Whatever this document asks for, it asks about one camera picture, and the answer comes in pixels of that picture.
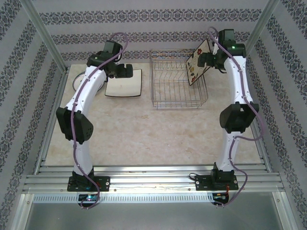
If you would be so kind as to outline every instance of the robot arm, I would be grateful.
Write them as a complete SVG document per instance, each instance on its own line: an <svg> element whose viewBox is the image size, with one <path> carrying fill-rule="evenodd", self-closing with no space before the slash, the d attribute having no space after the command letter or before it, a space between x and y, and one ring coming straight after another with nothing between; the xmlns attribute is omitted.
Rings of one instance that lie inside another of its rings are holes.
<svg viewBox="0 0 307 230"><path fill-rule="evenodd" d="M76 135L75 165L72 177L69 180L69 191L90 191L93 188L93 183L88 178L93 181L97 179L94 177L93 164L89 151L89 139L93 134L94 127L87 119L87 116L94 96L102 84L107 81L108 77L131 78L133 76L131 64L127 64L125 67L124 64L115 63L120 60L121 56L111 62L109 61L118 55L122 49L123 47L120 44L113 41L106 41L103 51L91 55L88 58L85 75L79 88L67 103L66 107L59 107L56 111L61 131L72 145L74 141L71 128L71 113L74 111L73 124Z"/></svg>
<svg viewBox="0 0 307 230"><path fill-rule="evenodd" d="M89 66L86 68L85 75L80 86L83 84L85 79L91 74L91 72L93 72L95 69L96 66ZM75 111L80 112L85 117L88 116L88 112L92 105L93 99L98 89L101 87L102 84L104 84L105 80L106 80L106 72L104 70L96 71L96 73L91 77L90 81L88 81L88 83L81 91L81 94L79 96L79 102L75 108ZM67 109L70 111L72 110L74 99L76 98L76 95L78 94L79 90L80 87L78 88L72 99L66 105ZM90 157L89 140L83 142L83 144L77 142L76 158L77 161L80 163L83 171L88 175L93 169L93 164ZM74 172L76 172L76 174L83 175L76 165L74 165L73 170Z"/></svg>
<svg viewBox="0 0 307 230"><path fill-rule="evenodd" d="M223 190L226 186L229 186L230 190L237 190L236 176L231 161L233 162L236 156L240 140L238 137L243 136L245 129L250 126L256 116L247 102L256 112L259 111L259 105L253 103L248 89L245 45L235 42L234 30L231 29L220 31L217 39L218 43L233 56L237 63L216 44L213 53L202 53L198 59L199 67L204 67L206 63L207 66L226 70L231 93L231 104L220 114L220 125L223 128L221 155L214 163L211 175L203 176L199 180L202 180L204 185L201 190L208 190L208 187L212 190Z"/></svg>

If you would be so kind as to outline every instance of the table surface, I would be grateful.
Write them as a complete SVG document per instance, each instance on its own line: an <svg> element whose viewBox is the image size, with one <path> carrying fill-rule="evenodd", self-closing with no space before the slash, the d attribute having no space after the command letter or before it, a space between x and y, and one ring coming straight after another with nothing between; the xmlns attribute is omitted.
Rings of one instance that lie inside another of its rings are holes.
<svg viewBox="0 0 307 230"><path fill-rule="evenodd" d="M72 65L61 107L72 98L73 79L86 65ZM230 104L226 74L210 69L208 100L198 109L156 110L150 98L149 64L142 69L142 94L133 98L95 96L88 119L94 125L90 153L94 165L213 164L222 150L219 115ZM252 137L250 128L246 137ZM260 163L254 142L241 140L236 163ZM72 146L56 122L45 165L73 165Z"/></svg>

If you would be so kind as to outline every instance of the wire rack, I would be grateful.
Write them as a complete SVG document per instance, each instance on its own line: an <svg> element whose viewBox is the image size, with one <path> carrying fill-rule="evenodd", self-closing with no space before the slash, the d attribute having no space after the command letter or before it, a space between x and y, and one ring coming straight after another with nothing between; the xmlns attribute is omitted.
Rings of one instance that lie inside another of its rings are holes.
<svg viewBox="0 0 307 230"><path fill-rule="evenodd" d="M198 108L208 99L202 75L189 85L186 60L194 50L152 50L150 53L150 86L154 107Z"/></svg>

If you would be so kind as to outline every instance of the wall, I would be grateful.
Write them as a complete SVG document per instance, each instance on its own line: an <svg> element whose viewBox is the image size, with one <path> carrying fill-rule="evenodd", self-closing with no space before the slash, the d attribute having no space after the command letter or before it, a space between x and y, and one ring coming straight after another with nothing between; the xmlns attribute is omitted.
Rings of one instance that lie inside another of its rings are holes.
<svg viewBox="0 0 307 230"><path fill-rule="evenodd" d="M126 32L126 59L148 59L154 48L196 48L208 26L234 28L247 41L267 0L35 0L66 64L84 63L114 32Z"/></svg>
<svg viewBox="0 0 307 230"><path fill-rule="evenodd" d="M266 123L267 153L281 173L299 229L307 229L306 3L279 2L248 64Z"/></svg>
<svg viewBox="0 0 307 230"><path fill-rule="evenodd" d="M19 1L0 0L0 230L33 173L61 72Z"/></svg>

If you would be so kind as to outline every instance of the cable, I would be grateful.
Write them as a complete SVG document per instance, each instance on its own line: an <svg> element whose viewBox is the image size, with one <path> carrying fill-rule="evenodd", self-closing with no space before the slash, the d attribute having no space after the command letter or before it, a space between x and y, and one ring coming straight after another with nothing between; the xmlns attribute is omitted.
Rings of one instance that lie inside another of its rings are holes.
<svg viewBox="0 0 307 230"><path fill-rule="evenodd" d="M247 100L246 98L246 94L245 94L245 88L244 88L244 77L243 77L243 70L241 69L239 63L236 61L236 59L215 39L215 37L213 36L212 32L210 31L210 29L213 29L215 31L215 34L216 34L216 37L218 37L218 31L213 27L213 26L210 26L208 28L208 34L209 36L211 37L211 39L219 46L219 48L224 51L232 60L233 62L235 63L235 65L237 66L238 70L239 70L239 73L240 73L240 78L241 78L241 89L242 89L242 94L243 94L243 99L245 101L245 103L249 106L249 108L253 111L253 113L256 115L257 119L259 120L260 122L260 126L261 126L261 131L260 131L260 135L259 137L257 138L246 138L246 137L241 137L241 136L235 136L231 145L230 145L230 149L229 149L229 161L232 165L232 167L234 169L236 169L237 171L243 173L245 175L245 181L243 183L243 185L241 186L241 188L239 189L239 191L230 199L230 201L227 203L227 204L224 204L224 205L220 205L219 207L225 207L229 204L231 204L237 197L238 195L241 193L241 191L243 190L243 188L245 187L247 181L248 181L248 175L245 171L237 168L235 166L235 164L232 162L231 160L231 153L232 153L232 149L234 147L234 144L236 142L236 139L237 138L241 138L243 140L249 140L249 141L257 141L259 140L260 138L263 137L263 133L264 133L264 123L263 123L263 120L261 118L261 116L257 113L257 111L254 109L254 107L251 106L251 104L249 103L249 101Z"/></svg>
<svg viewBox="0 0 307 230"><path fill-rule="evenodd" d="M73 106L72 106L72 110L71 110L71 132L72 132L72 139L73 139L73 159L75 161L75 164L77 165L78 169L80 170L80 172L91 182L95 185L95 187L97 188L97 199L96 201L89 207L84 207L82 204L83 204L83 201L81 202L81 208L82 209L91 209L93 208L94 206L96 206L96 204L98 203L99 201L99 198L100 198L100 189L99 189L99 186L95 183L95 181L93 181L84 171L83 169L81 168L80 164L78 163L77 161L77 158L76 158L76 150L77 150L77 138L76 138L76 131L75 131L75 126L74 126L74 122L73 122L73 117L74 117L74 111L75 111L75 108L78 104L78 99L79 99L79 96L83 90L83 88L85 87L86 83L90 80L90 78L96 73L96 71L98 71L101 67L103 67L104 65L106 65L107 63L113 61L114 59L116 59L119 55L121 55L125 49L127 48L128 46L128 36L123 33L123 32L117 32L117 33L114 33L111 35L110 37L110 40L116 36L116 35L124 35L125 36L125 39L126 39L126 44L125 46L123 47L122 50L120 50L120 52L118 54L116 54L115 56L111 57L110 59L108 59L107 61L103 62L102 64L100 64L96 69L94 69L93 72L90 73L90 75L87 77L87 79L85 79L85 81L83 82L83 84L81 85L77 95L76 95L76 98L75 98L75 101L73 103Z"/></svg>
<svg viewBox="0 0 307 230"><path fill-rule="evenodd" d="M219 67L218 67L217 69L218 69L221 73L226 73L226 72L221 71L221 69L220 69Z"/></svg>
<svg viewBox="0 0 307 230"><path fill-rule="evenodd" d="M199 176L199 175L196 174L196 173L193 173L193 172L189 174L189 178L190 178L191 180L193 180L193 181L196 181L196 180L195 180L195 176L194 176L194 178L193 178L193 177L191 177L191 174L193 174L193 175L195 175L195 176Z"/></svg>

